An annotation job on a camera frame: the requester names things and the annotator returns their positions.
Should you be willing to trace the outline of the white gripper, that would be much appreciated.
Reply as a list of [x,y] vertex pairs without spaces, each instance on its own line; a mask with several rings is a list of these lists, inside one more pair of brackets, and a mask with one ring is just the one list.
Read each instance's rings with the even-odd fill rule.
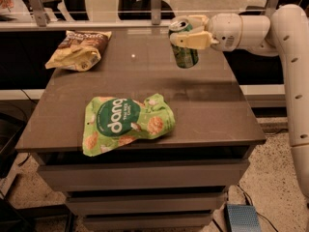
[[193,28],[205,28],[208,25],[209,32],[171,33],[169,39],[172,45],[190,49],[212,47],[219,51],[233,51],[237,48],[242,28],[238,14],[217,14],[211,19],[204,14],[194,14],[188,17],[188,21]]

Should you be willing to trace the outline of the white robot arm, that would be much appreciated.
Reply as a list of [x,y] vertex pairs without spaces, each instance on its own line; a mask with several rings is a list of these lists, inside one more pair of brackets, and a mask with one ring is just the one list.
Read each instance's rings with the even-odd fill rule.
[[280,59],[295,174],[302,194],[309,198],[309,26],[305,11],[288,4],[270,16],[177,16],[169,25],[169,39],[181,49],[244,49]]

